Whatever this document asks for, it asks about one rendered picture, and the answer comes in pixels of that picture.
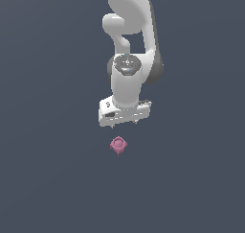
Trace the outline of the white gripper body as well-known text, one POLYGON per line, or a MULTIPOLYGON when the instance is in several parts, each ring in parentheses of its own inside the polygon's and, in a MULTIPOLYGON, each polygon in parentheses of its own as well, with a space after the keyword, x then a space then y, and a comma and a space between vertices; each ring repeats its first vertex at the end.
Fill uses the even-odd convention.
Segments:
POLYGON ((149 116, 151 101, 139 101, 132 108, 118 108, 108 97, 100 101, 99 123, 101 127, 110 127, 111 125, 142 120, 149 116))

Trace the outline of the small pink object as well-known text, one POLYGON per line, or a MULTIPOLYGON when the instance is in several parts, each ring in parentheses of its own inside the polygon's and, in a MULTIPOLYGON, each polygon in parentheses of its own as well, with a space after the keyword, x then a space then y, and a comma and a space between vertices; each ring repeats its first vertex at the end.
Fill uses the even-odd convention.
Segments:
POLYGON ((120 155, 124 151, 126 146, 127 143, 120 136, 114 138, 110 143, 110 148, 113 149, 117 155, 120 155))

